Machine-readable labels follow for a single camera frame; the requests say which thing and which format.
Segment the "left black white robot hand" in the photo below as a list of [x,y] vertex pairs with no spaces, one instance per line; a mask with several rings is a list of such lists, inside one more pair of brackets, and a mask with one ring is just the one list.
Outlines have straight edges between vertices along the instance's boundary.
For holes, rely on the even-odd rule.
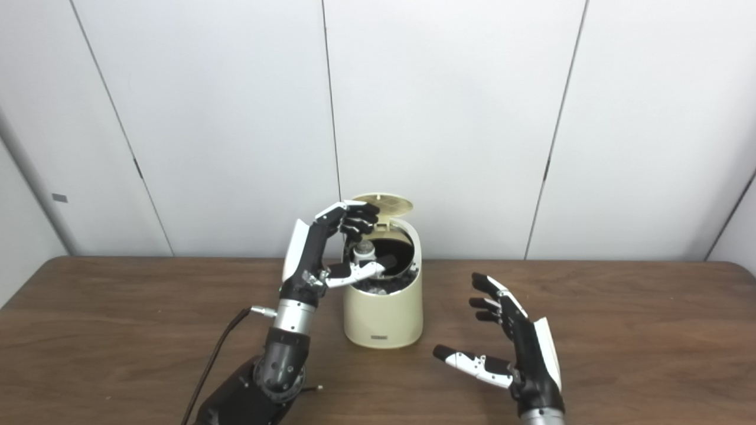
[[391,256],[324,266],[330,237],[341,233],[348,240],[360,241],[373,232],[379,213],[380,208],[369,202],[339,201],[318,213],[309,225],[297,220],[285,256],[280,299],[318,307],[328,288],[351,286],[383,274],[393,263]]

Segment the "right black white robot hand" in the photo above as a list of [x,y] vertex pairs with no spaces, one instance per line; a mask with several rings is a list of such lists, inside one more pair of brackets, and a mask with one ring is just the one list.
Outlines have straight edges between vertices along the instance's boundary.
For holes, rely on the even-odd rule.
[[515,359],[452,349],[438,344],[435,358],[487,384],[510,391],[521,424],[564,424],[565,403],[558,355],[546,317],[533,321],[512,292],[493,277],[472,273],[472,286],[487,297],[472,297],[478,321],[499,325],[514,346]]

